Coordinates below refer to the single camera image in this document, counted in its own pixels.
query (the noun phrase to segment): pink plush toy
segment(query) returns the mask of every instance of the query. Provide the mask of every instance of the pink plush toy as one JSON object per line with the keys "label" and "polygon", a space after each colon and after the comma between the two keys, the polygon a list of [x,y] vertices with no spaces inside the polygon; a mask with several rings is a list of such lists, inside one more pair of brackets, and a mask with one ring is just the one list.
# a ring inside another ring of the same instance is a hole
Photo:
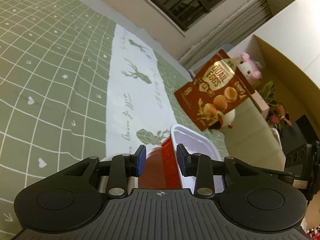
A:
{"label": "pink plush toy", "polygon": [[262,74],[258,68],[261,68],[261,64],[250,59],[249,54],[245,52],[242,53],[241,57],[238,59],[237,66],[241,70],[242,74],[246,77],[250,85],[254,86],[261,80]]}

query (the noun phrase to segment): pink flower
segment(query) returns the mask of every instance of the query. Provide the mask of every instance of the pink flower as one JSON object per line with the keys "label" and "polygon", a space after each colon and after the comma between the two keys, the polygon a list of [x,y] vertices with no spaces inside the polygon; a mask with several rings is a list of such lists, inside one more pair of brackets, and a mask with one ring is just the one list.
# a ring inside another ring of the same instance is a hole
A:
{"label": "pink flower", "polygon": [[278,116],[276,116],[275,114],[270,116],[270,118],[269,118],[270,124],[278,124],[279,122],[280,122],[280,118]]}

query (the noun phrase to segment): white tray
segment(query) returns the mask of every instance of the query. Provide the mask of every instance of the white tray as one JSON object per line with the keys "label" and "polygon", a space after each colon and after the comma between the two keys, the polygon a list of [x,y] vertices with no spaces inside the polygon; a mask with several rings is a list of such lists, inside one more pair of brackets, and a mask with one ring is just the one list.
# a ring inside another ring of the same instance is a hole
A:
{"label": "white tray", "polygon": [[[217,148],[214,144],[208,140],[206,137],[190,130],[189,128],[182,126],[180,124],[175,124],[171,126],[170,129],[172,146],[174,149],[174,154],[177,161],[177,145],[182,143],[186,150],[190,153],[201,153],[210,156],[212,160],[223,161],[223,158],[220,157]],[[178,166],[180,182],[182,188],[190,188],[191,192],[195,188],[196,177],[184,177],[181,174],[180,168]],[[213,176],[214,177],[214,187],[215,193],[222,192],[224,190],[222,184],[222,176]]]}

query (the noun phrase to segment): curtain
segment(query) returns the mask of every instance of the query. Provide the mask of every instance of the curtain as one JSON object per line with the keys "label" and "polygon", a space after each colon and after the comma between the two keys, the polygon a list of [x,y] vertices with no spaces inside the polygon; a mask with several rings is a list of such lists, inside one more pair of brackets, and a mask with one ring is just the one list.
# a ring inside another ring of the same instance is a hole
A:
{"label": "curtain", "polygon": [[267,0],[249,0],[179,60],[186,69],[225,43],[237,45],[272,17]]}

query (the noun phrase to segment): heart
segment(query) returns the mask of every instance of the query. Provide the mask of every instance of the heart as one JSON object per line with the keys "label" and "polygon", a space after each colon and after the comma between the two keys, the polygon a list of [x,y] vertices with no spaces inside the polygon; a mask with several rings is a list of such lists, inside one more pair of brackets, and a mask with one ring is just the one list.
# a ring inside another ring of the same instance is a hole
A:
{"label": "heart", "polygon": [[32,105],[32,104],[34,104],[35,103],[35,101],[33,100],[33,98],[32,97],[28,97],[28,105]]}
{"label": "heart", "polygon": [[45,166],[47,166],[47,164],[44,162],[43,159],[39,158],[38,161],[39,161],[39,168],[42,169],[42,168],[44,168]]}

